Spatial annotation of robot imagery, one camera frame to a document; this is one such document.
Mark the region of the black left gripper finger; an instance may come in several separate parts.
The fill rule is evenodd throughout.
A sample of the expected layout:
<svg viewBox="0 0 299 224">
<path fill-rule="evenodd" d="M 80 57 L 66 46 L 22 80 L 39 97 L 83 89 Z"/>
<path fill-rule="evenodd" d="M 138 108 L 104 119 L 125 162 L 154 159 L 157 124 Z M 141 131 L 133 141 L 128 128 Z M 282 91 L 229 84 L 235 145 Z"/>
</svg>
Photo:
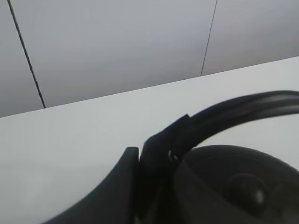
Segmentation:
<svg viewBox="0 0 299 224">
<path fill-rule="evenodd" d="M 133 224 L 139 149 L 128 147 L 105 179 L 47 224 Z"/>
</svg>

